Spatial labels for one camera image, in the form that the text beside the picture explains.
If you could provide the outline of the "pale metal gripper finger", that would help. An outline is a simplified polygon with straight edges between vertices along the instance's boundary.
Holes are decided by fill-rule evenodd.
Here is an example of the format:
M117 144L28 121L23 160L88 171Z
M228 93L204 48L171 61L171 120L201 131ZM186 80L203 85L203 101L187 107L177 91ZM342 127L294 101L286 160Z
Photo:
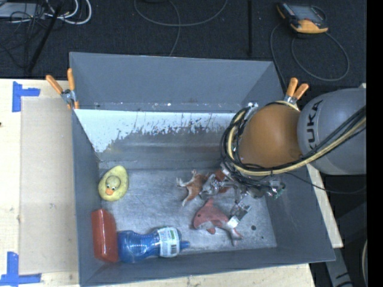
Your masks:
M217 194L223 194L230 189L231 182L226 179L226 176L211 174L206 182L202 185L199 193L201 199L209 199Z
M235 203L230 210L229 222L231 224L238 224L251 210L251 205L243 202Z

